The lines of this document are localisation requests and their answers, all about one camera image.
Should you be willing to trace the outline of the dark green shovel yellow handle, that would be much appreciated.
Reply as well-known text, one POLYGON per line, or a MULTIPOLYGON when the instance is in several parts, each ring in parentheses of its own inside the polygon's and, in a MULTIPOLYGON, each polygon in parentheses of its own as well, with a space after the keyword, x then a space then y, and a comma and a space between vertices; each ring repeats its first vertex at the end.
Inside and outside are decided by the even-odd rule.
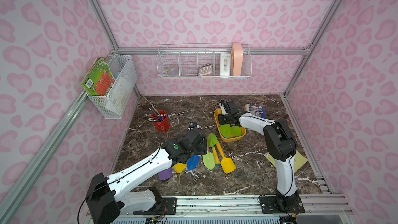
POLYGON ((230 125, 223 124, 219 126, 219 131, 222 137, 229 139, 231 136, 230 125))

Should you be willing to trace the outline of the light green shovel wooden handle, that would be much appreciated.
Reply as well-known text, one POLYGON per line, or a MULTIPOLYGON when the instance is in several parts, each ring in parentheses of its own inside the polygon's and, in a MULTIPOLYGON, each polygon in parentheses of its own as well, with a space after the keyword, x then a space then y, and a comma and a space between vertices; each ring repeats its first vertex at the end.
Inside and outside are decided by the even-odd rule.
POLYGON ((206 154, 204 154, 202 156, 203 159, 203 164, 204 166, 209 169, 212 170, 215 166, 216 166, 216 162, 215 162, 215 158, 213 156, 213 153, 209 152, 209 145, 210 145, 210 141, 215 137, 215 135, 213 133, 210 133, 207 137, 207 141, 206 141, 206 154))

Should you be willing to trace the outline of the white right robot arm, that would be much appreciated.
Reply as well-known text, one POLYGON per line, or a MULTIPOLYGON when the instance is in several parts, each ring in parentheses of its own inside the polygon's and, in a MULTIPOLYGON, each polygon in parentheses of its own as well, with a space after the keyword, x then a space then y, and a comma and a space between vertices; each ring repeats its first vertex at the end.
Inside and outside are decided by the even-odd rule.
POLYGON ((219 106, 222 112, 219 123, 237 125, 264 135, 267 151, 276 163, 277 196, 285 201, 298 198, 294 180, 297 141, 286 121, 269 120, 247 111, 241 112, 232 100, 222 100, 219 106))

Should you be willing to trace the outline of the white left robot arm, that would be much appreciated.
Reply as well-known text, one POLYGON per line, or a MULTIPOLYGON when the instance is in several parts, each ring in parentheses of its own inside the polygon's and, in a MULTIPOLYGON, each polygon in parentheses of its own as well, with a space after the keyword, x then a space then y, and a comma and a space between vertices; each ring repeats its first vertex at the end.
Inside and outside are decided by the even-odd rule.
POLYGON ((127 195, 152 176, 179 163, 185 164, 193 155, 206 153, 207 141, 196 122, 191 122, 188 133, 169 139, 143 160, 120 172, 105 176, 95 175, 90 182, 84 202, 95 224, 110 224, 121 213, 148 212, 158 206, 162 197, 155 189, 127 195))

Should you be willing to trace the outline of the purple plastic shovel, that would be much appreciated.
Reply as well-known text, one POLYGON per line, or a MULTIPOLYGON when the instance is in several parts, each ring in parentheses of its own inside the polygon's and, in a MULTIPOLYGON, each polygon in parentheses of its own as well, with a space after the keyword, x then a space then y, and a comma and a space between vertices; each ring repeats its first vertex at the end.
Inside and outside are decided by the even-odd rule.
POLYGON ((170 179, 172 177, 172 175, 173 175, 172 168, 168 168, 166 170, 161 171, 158 174, 158 178, 161 181, 165 181, 165 180, 170 179))

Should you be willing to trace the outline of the white box in shelf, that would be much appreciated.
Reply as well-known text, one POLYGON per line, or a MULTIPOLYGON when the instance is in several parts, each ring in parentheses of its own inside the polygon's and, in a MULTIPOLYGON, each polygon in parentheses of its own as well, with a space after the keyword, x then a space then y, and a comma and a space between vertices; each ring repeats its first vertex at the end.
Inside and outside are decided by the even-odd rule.
POLYGON ((230 72, 231 72, 231 54, 221 53, 219 75, 230 76, 230 72))

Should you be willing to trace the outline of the yellow plastic scoop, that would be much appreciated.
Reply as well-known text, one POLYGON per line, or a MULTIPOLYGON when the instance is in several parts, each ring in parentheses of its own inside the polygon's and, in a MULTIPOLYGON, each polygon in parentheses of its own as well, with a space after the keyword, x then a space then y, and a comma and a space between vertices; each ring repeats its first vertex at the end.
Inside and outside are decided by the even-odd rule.
POLYGON ((183 164, 183 163, 178 163, 178 164, 176 164, 176 165, 173 166, 173 170, 174 170, 177 174, 182 173, 186 168, 187 168, 187 165, 186 165, 186 164, 183 164))

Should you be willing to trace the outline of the red pen cup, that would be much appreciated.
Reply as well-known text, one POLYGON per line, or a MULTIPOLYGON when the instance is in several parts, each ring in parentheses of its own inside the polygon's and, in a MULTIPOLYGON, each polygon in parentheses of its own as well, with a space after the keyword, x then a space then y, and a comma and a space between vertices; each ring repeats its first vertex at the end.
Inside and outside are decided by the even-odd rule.
POLYGON ((167 132, 171 128, 170 118, 165 111, 159 111, 162 120, 155 121, 154 125, 157 131, 167 132))

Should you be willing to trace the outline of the small brown palette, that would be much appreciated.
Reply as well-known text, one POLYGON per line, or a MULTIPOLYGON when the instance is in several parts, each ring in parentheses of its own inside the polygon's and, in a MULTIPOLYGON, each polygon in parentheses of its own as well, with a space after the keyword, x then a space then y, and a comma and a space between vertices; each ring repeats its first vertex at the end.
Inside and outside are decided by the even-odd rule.
POLYGON ((201 65, 201 66, 199 67, 199 73, 198 73, 198 75, 199 75, 200 77, 202 77, 202 76, 210 76, 210 75, 213 74, 213 72, 214 72, 214 70, 213 70, 213 64, 212 64, 212 63, 209 63, 209 64, 201 65))

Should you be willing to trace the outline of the pink case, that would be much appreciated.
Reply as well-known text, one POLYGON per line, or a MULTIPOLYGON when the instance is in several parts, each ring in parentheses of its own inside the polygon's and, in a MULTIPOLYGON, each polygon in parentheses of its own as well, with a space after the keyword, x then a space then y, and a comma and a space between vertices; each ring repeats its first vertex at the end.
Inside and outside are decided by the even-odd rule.
POLYGON ((241 76, 243 66, 243 47, 240 43, 232 44, 232 58, 233 58, 233 76, 241 76))

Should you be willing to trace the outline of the round glass jar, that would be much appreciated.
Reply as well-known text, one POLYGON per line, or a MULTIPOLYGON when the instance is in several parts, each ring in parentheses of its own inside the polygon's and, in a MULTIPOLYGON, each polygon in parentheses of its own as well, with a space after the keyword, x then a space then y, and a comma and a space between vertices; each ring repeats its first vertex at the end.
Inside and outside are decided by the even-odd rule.
POLYGON ((177 65, 171 65, 166 73, 168 76, 179 76, 179 67, 177 65))

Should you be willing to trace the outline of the yellow green booklet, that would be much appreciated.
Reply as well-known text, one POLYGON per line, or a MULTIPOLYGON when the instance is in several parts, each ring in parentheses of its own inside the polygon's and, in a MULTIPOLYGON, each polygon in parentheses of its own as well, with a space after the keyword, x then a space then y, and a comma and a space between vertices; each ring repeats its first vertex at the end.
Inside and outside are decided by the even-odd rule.
MULTIPOLYGON (((272 164, 273 167, 276 167, 276 162, 274 158, 269 154, 269 152, 267 152, 264 156, 272 164)), ((294 158, 294 173, 296 173, 307 162, 308 159, 304 157, 299 151, 297 151, 294 158)))

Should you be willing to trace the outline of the green red book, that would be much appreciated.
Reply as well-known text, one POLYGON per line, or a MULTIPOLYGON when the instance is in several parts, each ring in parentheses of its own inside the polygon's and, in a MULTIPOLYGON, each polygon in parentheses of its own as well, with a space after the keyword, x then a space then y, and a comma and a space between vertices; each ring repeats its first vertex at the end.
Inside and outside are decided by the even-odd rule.
POLYGON ((110 66, 104 57, 98 58, 84 79, 81 86, 91 96, 107 96, 110 92, 115 78, 110 71, 110 66))

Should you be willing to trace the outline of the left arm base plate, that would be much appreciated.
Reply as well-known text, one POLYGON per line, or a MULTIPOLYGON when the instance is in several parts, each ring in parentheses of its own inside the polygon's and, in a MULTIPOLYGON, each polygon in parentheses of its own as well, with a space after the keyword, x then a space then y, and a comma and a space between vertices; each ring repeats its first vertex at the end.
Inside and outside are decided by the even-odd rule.
POLYGON ((157 214, 168 214, 175 215, 177 207, 177 198, 175 197, 163 197, 159 191, 150 187, 145 191, 141 191, 147 199, 145 203, 149 203, 149 207, 139 209, 133 212, 134 215, 157 215, 157 214))

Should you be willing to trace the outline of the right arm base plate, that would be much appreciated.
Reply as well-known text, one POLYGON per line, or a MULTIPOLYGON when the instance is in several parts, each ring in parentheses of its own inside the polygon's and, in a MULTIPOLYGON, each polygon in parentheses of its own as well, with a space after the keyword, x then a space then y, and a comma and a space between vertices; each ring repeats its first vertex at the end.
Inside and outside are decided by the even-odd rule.
POLYGON ((305 213, 305 208, 298 193, 285 197, 282 195, 266 196, 260 195, 257 198, 263 214, 292 214, 305 213))

